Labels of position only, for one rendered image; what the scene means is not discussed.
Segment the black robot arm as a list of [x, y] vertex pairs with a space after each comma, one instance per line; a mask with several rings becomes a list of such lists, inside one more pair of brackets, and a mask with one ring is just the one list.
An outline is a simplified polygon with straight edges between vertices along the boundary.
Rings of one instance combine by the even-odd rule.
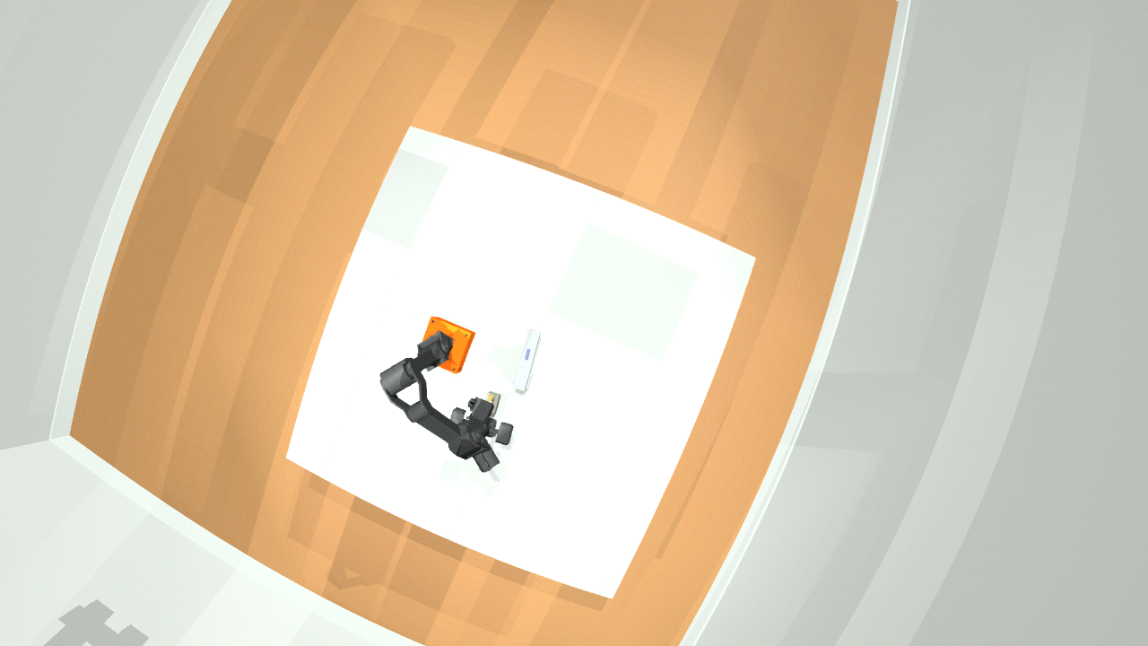
[[[404, 410], [410, 423], [418, 423], [427, 431], [433, 433], [434, 436], [445, 441], [448, 451], [452, 451], [456, 457], [463, 459], [473, 457], [481, 473], [488, 473], [501, 464], [491, 444], [484, 439], [484, 429], [480, 425], [491, 422], [492, 403], [478, 397], [470, 399], [467, 407], [472, 413], [468, 418], [470, 420], [479, 420], [480, 423], [470, 423], [468, 420], [464, 420], [457, 425], [448, 420], [447, 415], [433, 407], [430, 400], [427, 399], [427, 381], [422, 376], [422, 371], [430, 372], [447, 361], [453, 342], [455, 338], [436, 330], [435, 335], [428, 336], [417, 345], [418, 353], [414, 359], [405, 357], [404, 360], [397, 361], [390, 368], [379, 373], [378, 383], [383, 388], [388, 400], [396, 407]], [[414, 383], [419, 386], [420, 400], [409, 405], [396, 394]]]

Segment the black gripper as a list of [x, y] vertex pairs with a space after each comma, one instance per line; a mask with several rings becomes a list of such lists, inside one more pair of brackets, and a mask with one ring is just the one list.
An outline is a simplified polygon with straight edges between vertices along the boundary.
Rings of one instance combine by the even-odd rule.
[[[450, 420], [453, 421], [453, 423], [457, 423], [457, 425], [460, 423], [460, 422], [463, 422], [464, 418], [465, 418], [465, 412], [466, 412], [466, 410], [464, 410], [461, 407], [455, 407], [452, 410], [452, 415], [450, 417]], [[468, 417], [466, 417], [466, 420], [468, 420], [470, 423], [480, 423], [479, 420], [470, 420]], [[491, 418], [491, 422], [490, 423], [488, 423], [488, 425], [487, 423], [480, 423], [480, 425], [483, 426], [484, 436], [487, 436], [487, 437], [496, 437], [496, 434], [497, 434], [497, 437], [496, 437], [495, 442], [497, 442], [497, 444], [509, 445], [509, 441], [511, 441], [511, 434], [512, 434], [512, 431], [514, 429], [513, 425], [501, 422], [501, 428], [496, 429], [497, 420], [492, 420], [492, 418]]]

